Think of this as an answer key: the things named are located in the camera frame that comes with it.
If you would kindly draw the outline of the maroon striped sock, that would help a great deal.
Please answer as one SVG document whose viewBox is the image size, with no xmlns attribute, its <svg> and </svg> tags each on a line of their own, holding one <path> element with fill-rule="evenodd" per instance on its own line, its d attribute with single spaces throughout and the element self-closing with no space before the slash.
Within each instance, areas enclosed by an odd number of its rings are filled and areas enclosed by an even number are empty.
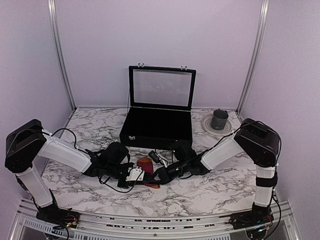
<svg viewBox="0 0 320 240">
<path fill-rule="evenodd" d="M 154 173 L 154 167 L 153 167 L 153 161 L 149 157 L 142 157 L 137 160 L 137 166 L 141 167 L 142 170 L 144 170 L 146 173 L 152 175 Z M 159 184 L 149 184 L 149 183 L 143 183 L 144 186 L 147 186 L 149 188 L 153 189 L 159 189 Z"/>
</svg>

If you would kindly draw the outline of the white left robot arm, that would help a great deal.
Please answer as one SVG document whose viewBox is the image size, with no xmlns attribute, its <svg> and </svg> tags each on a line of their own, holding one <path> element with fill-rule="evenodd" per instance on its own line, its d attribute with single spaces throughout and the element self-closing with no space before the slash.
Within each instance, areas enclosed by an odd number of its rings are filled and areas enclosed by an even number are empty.
<svg viewBox="0 0 320 240">
<path fill-rule="evenodd" d="M 79 214 L 58 207 L 54 194 L 33 166 L 37 157 L 69 166 L 89 177 L 117 179 L 121 188 L 144 177 L 144 171 L 132 162 L 122 163 L 130 154 L 121 143 L 113 142 L 97 152 L 80 150 L 46 131 L 38 119 L 32 119 L 7 136 L 4 164 L 33 197 L 37 219 L 51 223 L 76 222 Z"/>
</svg>

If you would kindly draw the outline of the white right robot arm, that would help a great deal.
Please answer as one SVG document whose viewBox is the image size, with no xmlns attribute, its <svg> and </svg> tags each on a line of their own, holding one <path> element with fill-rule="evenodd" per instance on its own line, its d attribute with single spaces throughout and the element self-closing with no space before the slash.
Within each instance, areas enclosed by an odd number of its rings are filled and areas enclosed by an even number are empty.
<svg viewBox="0 0 320 240">
<path fill-rule="evenodd" d="M 270 205 L 278 183 L 277 164 L 281 146 L 281 137 L 276 131 L 261 121 L 246 118 L 236 131 L 199 154 L 187 141 L 175 141 L 170 149 L 177 161 L 157 169 L 151 184 L 168 184 L 186 172 L 192 176 L 203 176 L 244 152 L 256 166 L 256 192 L 251 210 L 235 214 L 232 219 L 236 223 L 260 224 L 271 219 Z"/>
</svg>

